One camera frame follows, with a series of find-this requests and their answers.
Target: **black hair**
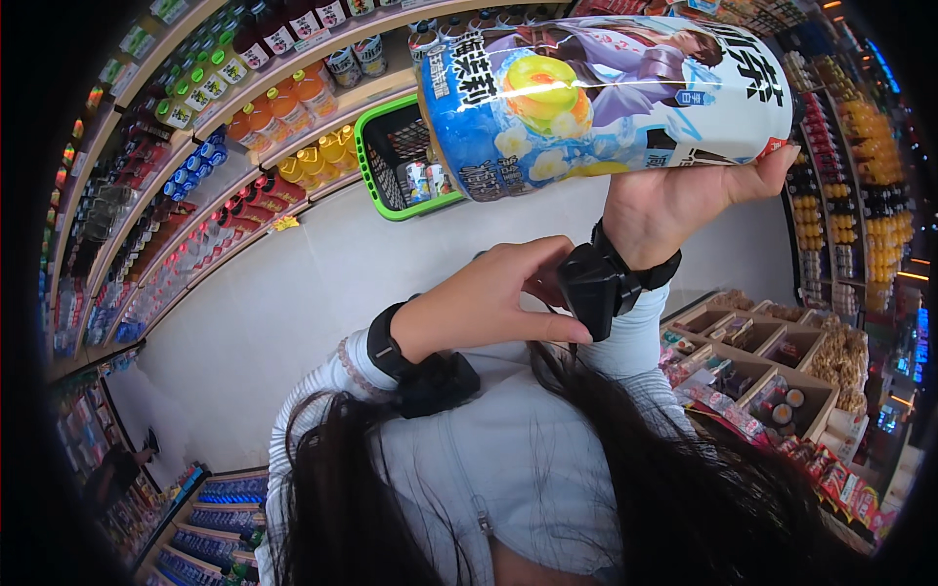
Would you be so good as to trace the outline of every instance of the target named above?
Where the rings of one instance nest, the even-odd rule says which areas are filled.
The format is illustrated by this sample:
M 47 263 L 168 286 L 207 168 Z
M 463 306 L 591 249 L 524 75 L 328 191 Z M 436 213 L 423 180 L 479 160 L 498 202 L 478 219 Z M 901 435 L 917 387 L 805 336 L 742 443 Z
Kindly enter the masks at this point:
M 622 551 L 601 553 L 621 560 L 622 584 L 662 576 L 669 583 L 848 584 L 863 576 L 869 558 L 825 527 L 808 478 L 790 460 L 719 426 L 714 435 L 689 437 L 675 427 L 673 437 L 662 437 L 622 385 L 557 359 L 541 343 L 529 346 L 538 382 L 579 411 L 602 444 Z M 286 532 L 271 547 L 277 586 L 443 584 L 382 480 L 387 470 L 375 469 L 384 458 L 372 458 L 370 432 L 394 413 L 333 395 L 294 453 L 296 418 L 319 398 L 300 404 L 287 428 L 293 469 L 281 492 Z M 446 523 L 446 512 L 437 514 Z M 434 545 L 453 548 L 464 570 L 459 537 L 452 530 L 450 537 Z M 475 579 L 461 571 L 458 583 Z

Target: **woman's right hand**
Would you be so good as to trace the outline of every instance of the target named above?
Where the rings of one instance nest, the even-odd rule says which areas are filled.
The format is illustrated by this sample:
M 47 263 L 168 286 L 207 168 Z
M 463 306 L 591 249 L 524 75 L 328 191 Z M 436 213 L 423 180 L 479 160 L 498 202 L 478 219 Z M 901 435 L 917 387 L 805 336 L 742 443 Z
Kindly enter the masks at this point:
M 637 271 L 664 263 L 729 205 L 779 195 L 800 148 L 783 146 L 758 164 L 613 175 L 602 230 L 628 268 Z

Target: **orange juice bottle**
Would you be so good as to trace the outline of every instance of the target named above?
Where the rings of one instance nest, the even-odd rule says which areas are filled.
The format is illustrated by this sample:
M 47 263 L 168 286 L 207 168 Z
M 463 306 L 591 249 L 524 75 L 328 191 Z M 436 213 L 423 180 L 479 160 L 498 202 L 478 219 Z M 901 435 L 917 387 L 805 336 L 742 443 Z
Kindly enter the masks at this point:
M 315 177 L 320 183 L 328 183 L 339 178 L 339 170 L 325 162 L 323 155 L 315 146 L 297 152 L 296 159 L 299 161 L 300 169 Z
M 315 189 L 319 185 L 318 179 L 303 171 L 303 168 L 299 166 L 299 161 L 296 160 L 296 157 L 285 158 L 281 162 L 277 163 L 277 167 L 280 169 L 281 177 L 290 183 L 296 183 L 306 191 Z
M 358 168 L 358 159 L 345 150 L 345 145 L 340 142 L 340 137 L 335 132 L 330 132 L 319 139 L 319 152 L 322 153 L 325 162 L 334 165 L 342 172 Z
M 329 116 L 339 108 L 335 96 L 315 72 L 309 75 L 303 69 L 293 74 L 294 91 L 299 101 L 316 118 Z
M 248 126 L 251 130 L 263 134 L 274 143 L 285 140 L 290 133 L 287 125 L 274 117 L 270 111 L 270 102 L 264 96 L 248 102 L 241 112 L 248 115 Z
M 303 132 L 312 126 L 310 113 L 299 103 L 296 94 L 289 87 L 271 87 L 267 90 L 267 99 L 270 100 L 271 112 L 290 129 L 290 134 Z
M 235 112 L 231 118 L 225 121 L 225 125 L 228 127 L 227 134 L 229 137 L 256 153 L 263 153 L 273 144 L 263 134 L 250 129 L 248 115 L 243 111 Z

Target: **woman's left hand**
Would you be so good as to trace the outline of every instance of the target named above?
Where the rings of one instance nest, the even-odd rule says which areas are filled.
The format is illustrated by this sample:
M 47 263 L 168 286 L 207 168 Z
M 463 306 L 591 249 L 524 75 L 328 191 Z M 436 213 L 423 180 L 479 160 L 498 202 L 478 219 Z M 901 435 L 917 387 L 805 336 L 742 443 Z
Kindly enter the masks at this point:
M 401 307 L 391 320 L 391 337 L 414 364 L 443 350 L 508 341 L 588 344 L 589 330 L 574 318 L 520 305 L 522 291 L 563 305 L 555 273 L 571 250 L 566 236 L 497 245 Z

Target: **store aisle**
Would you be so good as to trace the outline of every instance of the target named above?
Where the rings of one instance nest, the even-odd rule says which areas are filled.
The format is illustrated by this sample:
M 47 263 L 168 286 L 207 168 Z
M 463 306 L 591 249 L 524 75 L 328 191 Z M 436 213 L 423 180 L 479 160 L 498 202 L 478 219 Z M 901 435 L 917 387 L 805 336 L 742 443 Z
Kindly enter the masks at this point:
M 607 186 L 606 177 L 571 179 L 402 223 L 381 218 L 362 184 L 350 186 L 190 293 L 150 334 L 137 364 L 109 379 L 116 409 L 133 436 L 154 426 L 163 454 L 153 466 L 166 473 L 194 459 L 218 472 L 264 465 L 287 393 L 340 339 L 499 242 L 556 233 L 587 240 Z M 667 310 L 732 287 L 792 304 L 781 206 L 737 206 L 691 237 Z

